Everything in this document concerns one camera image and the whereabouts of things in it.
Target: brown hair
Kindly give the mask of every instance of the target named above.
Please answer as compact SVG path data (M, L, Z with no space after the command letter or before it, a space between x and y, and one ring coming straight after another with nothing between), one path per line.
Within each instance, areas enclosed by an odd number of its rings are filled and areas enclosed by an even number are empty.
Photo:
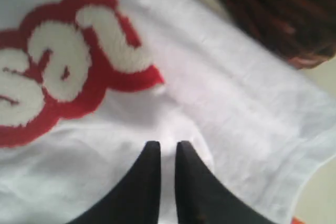
M336 0L222 0L239 27L297 68L336 53Z

